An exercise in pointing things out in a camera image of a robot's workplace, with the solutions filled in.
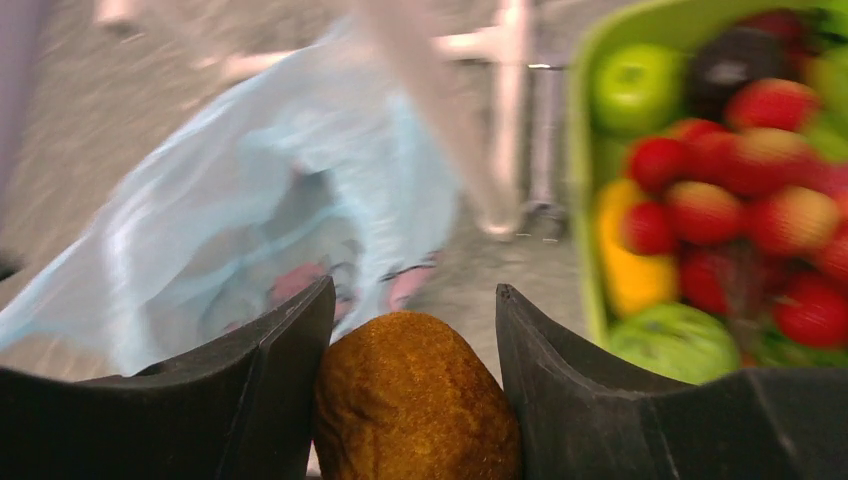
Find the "fake green lime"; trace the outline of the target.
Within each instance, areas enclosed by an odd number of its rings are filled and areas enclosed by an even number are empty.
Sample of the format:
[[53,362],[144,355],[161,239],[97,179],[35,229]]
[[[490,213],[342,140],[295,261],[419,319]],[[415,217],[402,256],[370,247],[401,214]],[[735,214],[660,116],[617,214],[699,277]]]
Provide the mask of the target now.
[[642,369],[698,385],[738,370],[740,354],[724,325],[693,307],[666,303],[611,328],[608,351]]

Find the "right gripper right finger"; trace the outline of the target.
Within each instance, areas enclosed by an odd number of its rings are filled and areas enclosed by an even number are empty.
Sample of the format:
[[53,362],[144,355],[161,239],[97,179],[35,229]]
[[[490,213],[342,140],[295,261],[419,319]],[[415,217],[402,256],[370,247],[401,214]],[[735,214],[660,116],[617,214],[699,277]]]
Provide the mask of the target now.
[[745,368],[691,386],[496,292],[504,391],[528,479],[843,479],[847,372]]

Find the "fake yellow lemon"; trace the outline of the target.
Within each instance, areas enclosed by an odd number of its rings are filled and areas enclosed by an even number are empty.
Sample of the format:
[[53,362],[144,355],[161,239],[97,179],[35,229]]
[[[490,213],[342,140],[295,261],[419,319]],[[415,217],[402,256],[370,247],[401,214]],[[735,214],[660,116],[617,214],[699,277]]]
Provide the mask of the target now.
[[609,182],[596,195],[594,233],[602,278],[610,308],[620,319],[680,300],[675,257],[637,255],[620,243],[625,214],[646,199],[637,184],[626,178]]

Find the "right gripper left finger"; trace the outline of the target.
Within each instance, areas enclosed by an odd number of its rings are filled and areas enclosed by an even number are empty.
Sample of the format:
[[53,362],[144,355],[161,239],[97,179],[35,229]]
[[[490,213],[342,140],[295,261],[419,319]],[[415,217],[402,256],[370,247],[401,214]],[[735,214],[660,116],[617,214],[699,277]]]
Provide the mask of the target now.
[[132,377],[1,372],[5,479],[302,479],[335,289],[324,277]]

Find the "light blue plastic bag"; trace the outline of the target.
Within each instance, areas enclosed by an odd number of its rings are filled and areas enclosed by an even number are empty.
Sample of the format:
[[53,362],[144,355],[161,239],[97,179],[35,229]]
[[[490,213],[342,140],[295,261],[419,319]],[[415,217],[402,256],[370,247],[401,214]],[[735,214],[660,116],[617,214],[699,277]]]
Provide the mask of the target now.
[[459,182],[351,19],[212,101],[3,309],[1,342],[62,338],[129,376],[322,275],[333,336],[397,310],[393,277],[450,236]]

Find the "fake brown kiwi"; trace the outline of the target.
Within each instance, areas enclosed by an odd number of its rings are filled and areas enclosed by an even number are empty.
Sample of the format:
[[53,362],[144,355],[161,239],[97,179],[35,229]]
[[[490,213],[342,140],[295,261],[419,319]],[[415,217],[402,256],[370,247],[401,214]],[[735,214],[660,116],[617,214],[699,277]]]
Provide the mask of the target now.
[[313,443],[325,479],[520,479],[520,426],[502,388],[442,320],[377,317],[324,353]]

